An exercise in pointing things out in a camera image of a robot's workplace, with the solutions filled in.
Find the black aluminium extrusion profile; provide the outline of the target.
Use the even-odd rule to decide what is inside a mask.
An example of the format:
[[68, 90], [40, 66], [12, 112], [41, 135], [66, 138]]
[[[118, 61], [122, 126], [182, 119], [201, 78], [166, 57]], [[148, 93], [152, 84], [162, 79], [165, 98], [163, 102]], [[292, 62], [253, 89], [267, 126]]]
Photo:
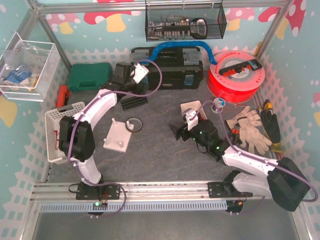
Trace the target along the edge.
[[123, 111], [127, 111], [130, 109], [145, 105], [147, 103], [148, 103], [147, 97], [137, 97], [137, 96], [122, 99], [120, 101]]

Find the brown tape roll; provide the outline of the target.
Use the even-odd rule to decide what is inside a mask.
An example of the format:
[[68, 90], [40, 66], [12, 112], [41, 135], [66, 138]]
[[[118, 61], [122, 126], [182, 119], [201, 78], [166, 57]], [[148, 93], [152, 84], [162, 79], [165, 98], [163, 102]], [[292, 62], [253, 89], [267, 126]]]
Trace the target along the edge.
[[128, 132], [135, 134], [142, 130], [143, 122], [137, 117], [130, 117], [125, 122], [125, 128]]

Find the white peg base plate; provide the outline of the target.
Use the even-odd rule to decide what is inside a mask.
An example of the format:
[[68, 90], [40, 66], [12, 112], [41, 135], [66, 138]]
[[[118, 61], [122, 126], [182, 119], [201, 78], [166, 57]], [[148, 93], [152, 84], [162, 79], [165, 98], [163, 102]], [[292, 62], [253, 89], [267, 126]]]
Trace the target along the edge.
[[111, 119], [112, 124], [106, 138], [103, 139], [103, 148], [121, 153], [127, 151], [134, 125], [129, 121], [120, 122], [114, 118]]

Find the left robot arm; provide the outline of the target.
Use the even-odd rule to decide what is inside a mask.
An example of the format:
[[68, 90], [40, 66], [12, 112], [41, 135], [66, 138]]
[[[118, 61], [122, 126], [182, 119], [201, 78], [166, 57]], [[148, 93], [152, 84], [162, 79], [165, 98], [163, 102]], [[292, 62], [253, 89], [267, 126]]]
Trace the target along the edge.
[[140, 82], [148, 73], [149, 70], [139, 63], [117, 63], [96, 96], [80, 112], [60, 120], [58, 148], [78, 169], [84, 184], [98, 186], [102, 182], [102, 175], [93, 158], [95, 126], [124, 96], [137, 97], [144, 93]]

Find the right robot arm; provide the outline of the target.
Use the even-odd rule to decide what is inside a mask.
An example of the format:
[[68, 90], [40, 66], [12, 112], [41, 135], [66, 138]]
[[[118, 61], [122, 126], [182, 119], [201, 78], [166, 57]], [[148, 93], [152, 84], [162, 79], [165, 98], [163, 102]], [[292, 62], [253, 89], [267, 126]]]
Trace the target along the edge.
[[206, 119], [189, 129], [185, 123], [181, 127], [169, 125], [176, 140], [192, 139], [203, 154], [213, 157], [217, 162], [234, 167], [222, 182], [208, 183], [210, 198], [236, 198], [260, 195], [272, 198], [286, 211], [294, 212], [311, 186], [296, 164], [289, 158], [280, 160], [241, 150], [219, 137], [214, 124]]

